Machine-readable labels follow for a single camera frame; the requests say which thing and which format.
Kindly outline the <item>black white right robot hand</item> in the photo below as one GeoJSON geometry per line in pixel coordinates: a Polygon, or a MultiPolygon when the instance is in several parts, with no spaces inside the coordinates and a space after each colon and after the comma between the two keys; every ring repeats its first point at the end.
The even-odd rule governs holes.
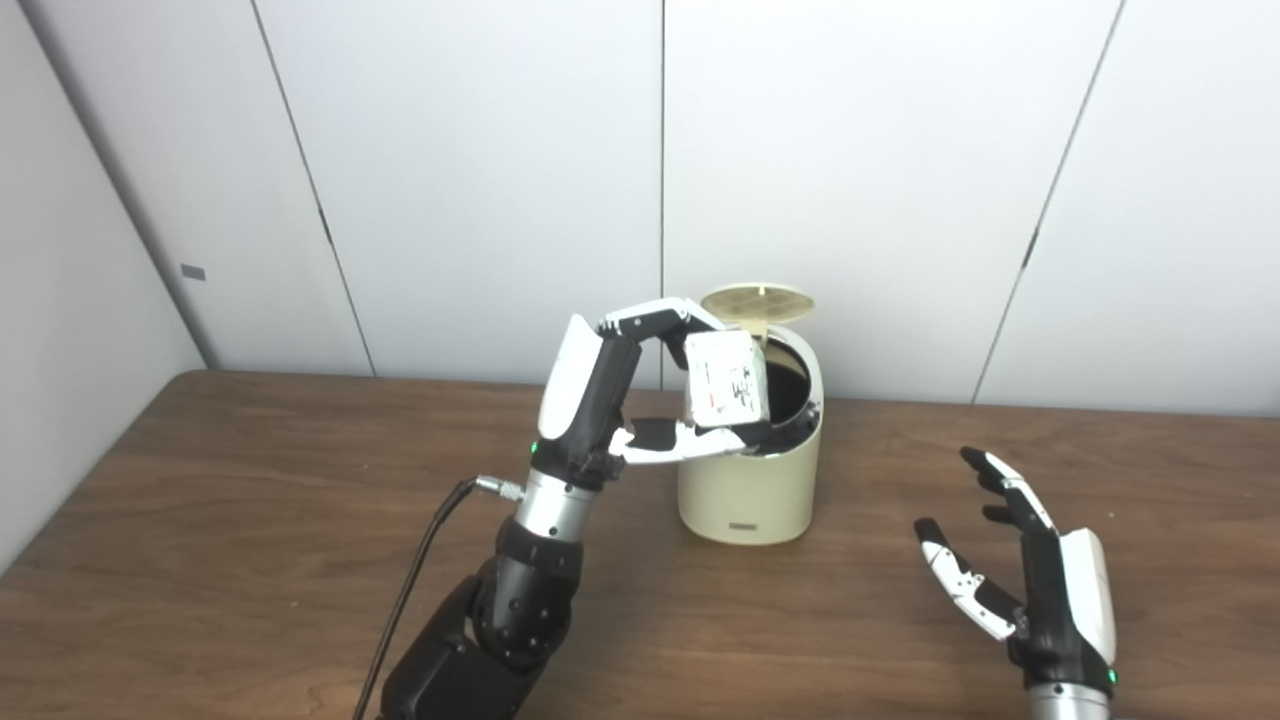
{"type": "Polygon", "coordinates": [[[1034,719],[1110,719],[1117,632],[1105,547],[1089,528],[1060,530],[1028,479],[983,448],[959,451],[978,484],[1000,497],[984,519],[1019,532],[1019,600],[960,555],[933,518],[914,532],[925,565],[954,605],[1002,643],[1034,719]]]}

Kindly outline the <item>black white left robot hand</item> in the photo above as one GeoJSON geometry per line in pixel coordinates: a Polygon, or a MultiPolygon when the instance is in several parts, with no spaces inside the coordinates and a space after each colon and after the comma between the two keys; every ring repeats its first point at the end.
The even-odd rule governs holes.
{"type": "Polygon", "coordinates": [[[532,469],[567,486],[599,491],[627,465],[677,464],[746,454],[776,434],[768,379],[753,337],[731,331],[691,299],[634,305],[591,324],[575,314],[564,332],[538,418],[532,469]],[[730,386],[691,389],[685,418],[625,420],[625,400],[643,355],[658,338],[692,380],[730,386]]]}

